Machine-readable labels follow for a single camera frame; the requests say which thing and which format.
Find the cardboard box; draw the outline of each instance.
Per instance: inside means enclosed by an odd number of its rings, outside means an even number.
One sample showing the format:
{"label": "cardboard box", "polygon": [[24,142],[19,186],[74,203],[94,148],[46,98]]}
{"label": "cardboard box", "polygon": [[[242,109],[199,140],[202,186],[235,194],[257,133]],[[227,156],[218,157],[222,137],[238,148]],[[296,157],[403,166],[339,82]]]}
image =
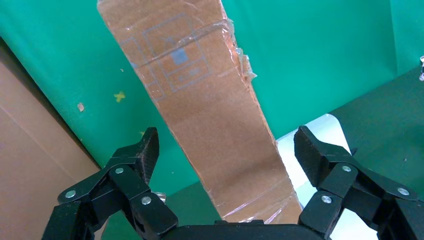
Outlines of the cardboard box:
{"label": "cardboard box", "polygon": [[40,239],[66,188],[99,169],[0,38],[0,239]]}
{"label": "cardboard box", "polygon": [[220,216],[297,223],[296,193],[220,0],[101,0],[97,9]]}

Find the silver screw head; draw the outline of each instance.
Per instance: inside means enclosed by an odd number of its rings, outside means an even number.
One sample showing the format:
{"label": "silver screw head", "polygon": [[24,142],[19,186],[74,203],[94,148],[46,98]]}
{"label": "silver screw head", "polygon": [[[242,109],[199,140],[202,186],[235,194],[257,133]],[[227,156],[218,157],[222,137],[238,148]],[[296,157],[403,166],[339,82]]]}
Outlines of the silver screw head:
{"label": "silver screw head", "polygon": [[142,203],[143,205],[147,205],[147,204],[149,204],[151,201],[152,201],[152,199],[151,199],[149,196],[145,196],[145,197],[143,197],[143,198],[141,199],[141,203]]}
{"label": "silver screw head", "polygon": [[70,199],[73,196],[75,196],[75,194],[77,194],[77,192],[75,190],[70,190],[65,194],[65,198]]}
{"label": "silver screw head", "polygon": [[408,195],[410,194],[410,192],[409,192],[408,190],[406,190],[405,188],[402,188],[402,187],[399,187],[399,188],[397,189],[397,191],[398,191],[400,194],[405,195],[405,196],[408,196]]}
{"label": "silver screw head", "polygon": [[331,202],[332,202],[331,197],[329,197],[329,196],[322,196],[321,200],[326,204],[331,204]]}
{"label": "silver screw head", "polygon": [[343,167],[342,167],[342,169],[343,169],[344,171],[346,171],[346,172],[350,172],[350,171],[352,171],[352,169],[351,169],[350,167],[348,167],[348,166],[343,166]]}
{"label": "silver screw head", "polygon": [[117,169],[115,170],[115,173],[116,173],[116,174],[121,174],[121,173],[123,173],[123,172],[124,172],[124,169],[123,169],[122,167],[117,168]]}

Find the clear packing tape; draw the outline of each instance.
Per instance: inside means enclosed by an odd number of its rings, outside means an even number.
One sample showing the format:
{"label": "clear packing tape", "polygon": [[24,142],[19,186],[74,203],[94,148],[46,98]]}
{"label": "clear packing tape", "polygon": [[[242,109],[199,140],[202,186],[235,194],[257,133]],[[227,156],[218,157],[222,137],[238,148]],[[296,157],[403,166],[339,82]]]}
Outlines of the clear packing tape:
{"label": "clear packing tape", "polygon": [[169,39],[170,44],[168,45],[167,48],[165,48],[159,54],[155,54],[153,57],[146,59],[145,63],[141,65],[134,64],[133,62],[131,62],[132,63],[131,65],[133,66],[133,68],[138,69],[138,68],[143,68],[147,65],[150,65],[154,62],[161,61],[161,59],[166,58],[168,56],[174,55],[176,56],[176,58],[178,58],[178,54],[181,55],[183,52],[185,52],[184,48],[186,46],[190,44],[194,44],[197,41],[199,41],[201,38],[216,31],[222,32],[223,35],[230,36],[229,38],[227,37],[224,39],[226,40],[231,39],[231,41],[227,42],[226,44],[234,45],[236,47],[235,52],[230,50],[232,49],[232,47],[229,48],[231,60],[237,66],[239,74],[245,78],[245,81],[247,83],[250,83],[252,79],[255,78],[257,75],[252,70],[252,67],[249,61],[249,56],[244,54],[243,49],[241,49],[240,47],[237,47],[237,42],[236,42],[236,38],[234,34],[235,32],[234,24],[233,24],[233,21],[229,18],[223,19],[217,22],[213,22],[209,25],[192,30],[191,33],[181,38]]}
{"label": "clear packing tape", "polygon": [[296,223],[300,205],[252,88],[256,74],[221,1],[145,3],[97,8],[219,215]]}

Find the dark green table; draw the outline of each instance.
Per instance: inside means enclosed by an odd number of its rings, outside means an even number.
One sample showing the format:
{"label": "dark green table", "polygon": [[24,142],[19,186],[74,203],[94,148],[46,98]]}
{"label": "dark green table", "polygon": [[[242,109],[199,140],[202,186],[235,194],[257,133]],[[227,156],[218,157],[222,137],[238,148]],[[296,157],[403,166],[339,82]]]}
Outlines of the dark green table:
{"label": "dark green table", "polygon": [[424,82],[421,68],[331,112],[355,159],[424,199]]}

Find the green wall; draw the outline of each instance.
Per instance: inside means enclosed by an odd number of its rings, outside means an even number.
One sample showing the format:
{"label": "green wall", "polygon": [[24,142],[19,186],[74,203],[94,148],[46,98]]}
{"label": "green wall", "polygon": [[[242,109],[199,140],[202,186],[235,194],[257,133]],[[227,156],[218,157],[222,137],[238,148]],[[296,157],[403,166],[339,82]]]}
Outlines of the green wall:
{"label": "green wall", "polygon": [[[418,0],[223,3],[276,138],[406,72],[424,53]],[[0,5],[0,35],[101,166],[156,126],[161,156],[151,187],[173,194],[198,181],[95,0]]]}

